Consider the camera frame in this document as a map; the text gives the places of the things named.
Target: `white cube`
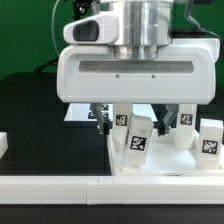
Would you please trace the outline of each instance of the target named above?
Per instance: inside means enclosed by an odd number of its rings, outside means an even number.
[[[124,165],[145,164],[153,127],[151,118],[131,114],[124,146]]]
[[[113,140],[116,150],[124,148],[127,126],[133,105],[119,103],[113,106]]]
[[[196,169],[218,169],[223,121],[202,119]]]

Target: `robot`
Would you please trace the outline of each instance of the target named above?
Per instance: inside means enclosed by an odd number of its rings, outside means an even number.
[[[195,30],[171,32],[175,2],[186,3],[185,18]],[[59,58],[58,96],[66,103],[91,103],[99,132],[107,135],[110,121],[101,108],[104,103],[114,104],[114,120],[123,119],[127,127],[113,122],[111,141],[118,142],[116,149],[125,148],[126,165],[145,164],[145,148],[155,132],[152,120],[132,114],[132,104],[165,104],[168,111],[158,122],[158,135],[169,135],[170,124],[177,117],[175,146],[192,147],[197,104],[208,104],[215,96],[215,63],[222,43],[202,29],[190,13],[193,3],[212,2],[102,0],[95,7],[100,7],[99,12],[65,26],[64,39],[70,46]],[[75,2],[75,12],[86,12],[89,5]],[[205,38],[206,34],[214,38]],[[223,124],[215,128],[221,139]],[[222,141],[218,142],[220,151]]]

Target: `white block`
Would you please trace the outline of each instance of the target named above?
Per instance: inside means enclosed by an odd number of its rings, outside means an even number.
[[[8,149],[7,133],[0,132],[0,159]]]
[[[86,204],[87,177],[1,176],[0,204]]]
[[[179,105],[180,113],[194,114],[196,111],[197,111],[197,104],[180,104]]]
[[[145,164],[154,124],[149,117],[130,116],[124,147],[124,165]]]
[[[113,106],[113,138],[117,150],[124,148],[128,121],[132,110],[133,105],[130,103],[114,104]]]
[[[175,137],[176,148],[191,149],[193,147],[196,112],[196,104],[179,105]]]
[[[202,119],[196,169],[218,169],[223,138],[223,121]]]

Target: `metal cylinder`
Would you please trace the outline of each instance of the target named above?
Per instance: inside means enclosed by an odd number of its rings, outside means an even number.
[[[118,1],[101,4],[101,11],[119,17],[119,38],[113,43],[115,57],[123,60],[157,58],[158,46],[171,43],[172,3],[160,1]]]

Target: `green wall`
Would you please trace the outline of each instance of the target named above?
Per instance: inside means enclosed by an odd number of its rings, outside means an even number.
[[[56,54],[51,39],[51,13],[56,0],[1,0],[0,1],[0,80],[53,59]],[[63,26],[73,20],[72,1],[62,0],[56,18],[56,36],[59,49],[66,43]],[[189,27],[183,17],[184,7],[175,5],[173,26]],[[224,39],[224,1],[211,6],[195,6],[193,15],[207,30]],[[218,86],[224,89],[224,59],[217,63]]]

